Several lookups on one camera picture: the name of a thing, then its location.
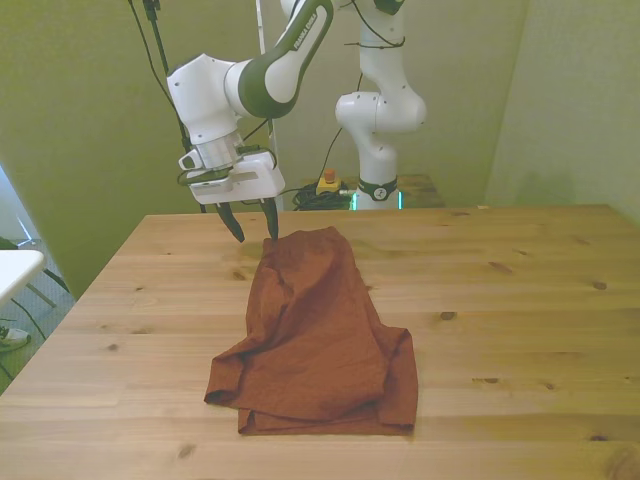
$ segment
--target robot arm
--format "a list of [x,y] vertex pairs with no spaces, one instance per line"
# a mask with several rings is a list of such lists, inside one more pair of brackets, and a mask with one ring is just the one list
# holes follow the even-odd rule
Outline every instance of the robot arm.
[[274,198],[285,183],[269,152],[243,155],[238,118],[280,118],[293,109],[304,73],[333,20],[334,1],[295,1],[285,33],[260,57],[231,63],[203,54],[168,78],[176,110],[194,146],[179,161],[184,170],[180,183],[191,188],[200,204],[216,205],[239,241],[244,234],[229,202],[259,199],[271,236],[277,238]]
[[[224,223],[241,242],[244,234],[229,202],[260,200],[269,232],[277,239],[274,199],[284,190],[285,182],[269,151],[246,151],[237,121],[240,117],[280,118],[293,109],[304,74],[329,30],[339,1],[281,0],[290,20],[272,50],[241,63],[203,54],[168,78],[176,110],[194,147],[179,161],[184,170],[180,183],[190,187],[200,204],[216,205]],[[387,38],[402,41],[403,2],[360,0],[340,7],[357,9],[362,18],[362,71],[382,92],[345,96],[337,109],[339,122],[352,134],[360,152],[358,194],[368,196],[378,208],[393,201],[394,191],[397,196],[397,162],[395,150],[380,143],[375,133],[415,130],[426,116],[424,102],[409,87],[404,74],[402,48],[384,48],[380,35],[374,35],[371,28],[373,25],[376,32],[382,32],[387,43]]]

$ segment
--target shoe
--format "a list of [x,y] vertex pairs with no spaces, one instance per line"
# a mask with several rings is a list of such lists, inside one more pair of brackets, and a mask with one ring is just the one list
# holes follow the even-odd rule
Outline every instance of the shoe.
[[0,353],[13,352],[31,341],[31,335],[18,328],[0,326]]

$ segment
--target wall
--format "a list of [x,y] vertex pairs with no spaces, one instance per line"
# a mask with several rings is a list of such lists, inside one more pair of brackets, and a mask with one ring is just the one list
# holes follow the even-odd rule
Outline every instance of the wall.
[[[259,51],[254,0],[162,7],[170,62]],[[4,1],[0,31],[0,161],[77,296],[144,215],[198,211],[175,117],[124,0]]]
[[639,126],[640,2],[532,0],[487,202],[640,221]]
[[[286,18],[276,0],[262,0],[267,44]],[[513,74],[527,0],[409,0],[405,63],[424,96],[430,118],[424,130],[394,136],[401,173],[427,173],[450,206],[484,198]],[[336,15],[309,68],[296,109],[276,122],[281,165],[288,187],[315,178],[337,131],[338,98],[355,90],[359,71],[359,19]],[[363,90],[375,90],[367,82]],[[348,134],[333,151],[331,166],[357,174],[357,152]]]

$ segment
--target wood grain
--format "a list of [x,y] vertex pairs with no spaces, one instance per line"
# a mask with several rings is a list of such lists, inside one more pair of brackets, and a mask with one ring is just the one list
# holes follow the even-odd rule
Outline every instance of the wood grain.
[[284,214],[335,225],[414,336],[414,438],[241,438],[202,398],[244,336],[261,214],[147,217],[0,398],[0,478],[640,478],[640,231],[606,207]]

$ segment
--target crumpled cloth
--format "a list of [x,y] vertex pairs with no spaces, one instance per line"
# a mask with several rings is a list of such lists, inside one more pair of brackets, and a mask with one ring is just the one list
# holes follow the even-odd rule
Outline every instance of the crumpled cloth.
[[205,401],[242,434],[410,435],[418,379],[410,333],[384,326],[335,228],[265,240],[247,337],[213,359]]

